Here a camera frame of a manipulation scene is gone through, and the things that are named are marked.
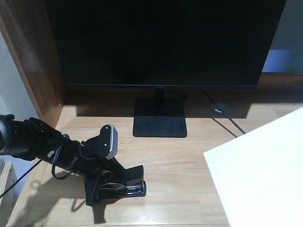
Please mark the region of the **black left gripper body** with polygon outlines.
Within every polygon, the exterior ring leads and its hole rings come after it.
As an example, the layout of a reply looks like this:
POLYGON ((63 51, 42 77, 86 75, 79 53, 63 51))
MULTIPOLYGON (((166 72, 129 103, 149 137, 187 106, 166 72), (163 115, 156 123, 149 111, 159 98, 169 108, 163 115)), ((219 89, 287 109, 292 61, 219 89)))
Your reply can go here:
POLYGON ((83 177, 94 177, 98 175, 98 173, 102 173, 104 170, 109 171, 108 161, 105 158, 98 159, 92 158, 88 159, 82 155, 81 152, 81 142, 76 142, 76 162, 71 168, 71 172, 81 175, 83 177))

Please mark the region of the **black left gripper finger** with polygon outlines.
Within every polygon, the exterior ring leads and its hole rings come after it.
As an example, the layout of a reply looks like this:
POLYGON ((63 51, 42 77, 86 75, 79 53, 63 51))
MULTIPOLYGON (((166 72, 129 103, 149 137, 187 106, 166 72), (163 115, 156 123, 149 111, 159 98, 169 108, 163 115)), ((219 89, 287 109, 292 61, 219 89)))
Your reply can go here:
POLYGON ((108 161, 109 171, 122 183, 130 183, 131 179, 127 173, 127 170, 116 160, 112 158, 108 161))
POLYGON ((96 175, 90 178, 88 177, 84 178, 86 205, 95 206, 98 204, 98 195, 99 195, 101 178, 102 178, 101 175, 96 175))

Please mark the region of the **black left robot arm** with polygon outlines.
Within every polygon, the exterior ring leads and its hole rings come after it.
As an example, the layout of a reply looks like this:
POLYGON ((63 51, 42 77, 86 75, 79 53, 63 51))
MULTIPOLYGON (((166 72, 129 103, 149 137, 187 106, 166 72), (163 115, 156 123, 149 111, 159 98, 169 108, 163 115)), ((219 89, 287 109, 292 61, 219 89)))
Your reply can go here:
POLYGON ((115 159, 116 152, 117 132, 111 124, 103 126, 98 136, 79 142, 37 118, 21 122, 12 114, 0 117, 1 155, 50 163, 58 180, 71 174, 82 176, 88 206, 97 204, 100 195, 131 196, 133 191, 123 176, 126 169, 115 159))

